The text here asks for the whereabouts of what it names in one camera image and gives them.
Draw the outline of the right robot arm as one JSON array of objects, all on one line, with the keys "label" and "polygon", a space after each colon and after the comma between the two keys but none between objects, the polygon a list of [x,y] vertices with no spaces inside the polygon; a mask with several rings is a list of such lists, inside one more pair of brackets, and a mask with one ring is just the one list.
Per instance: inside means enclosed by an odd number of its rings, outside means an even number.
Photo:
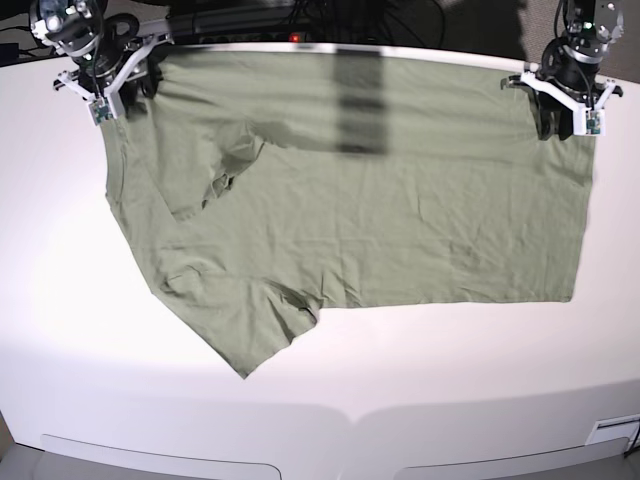
[{"label": "right robot arm", "polygon": [[140,33],[129,13],[105,16],[105,1],[34,1],[29,26],[35,40],[77,66],[53,83],[80,96],[95,124],[124,115],[139,94],[153,98],[161,80],[154,49],[168,33]]}]

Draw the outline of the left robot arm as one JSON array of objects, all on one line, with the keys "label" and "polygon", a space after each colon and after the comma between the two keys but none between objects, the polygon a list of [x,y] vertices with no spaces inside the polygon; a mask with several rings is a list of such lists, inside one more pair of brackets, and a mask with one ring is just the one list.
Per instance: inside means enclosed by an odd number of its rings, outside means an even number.
[{"label": "left robot arm", "polygon": [[526,90],[533,107],[538,138],[605,133],[605,105],[623,90],[613,80],[599,81],[602,61],[624,32],[620,1],[560,1],[553,39],[541,61],[502,80],[503,88]]}]

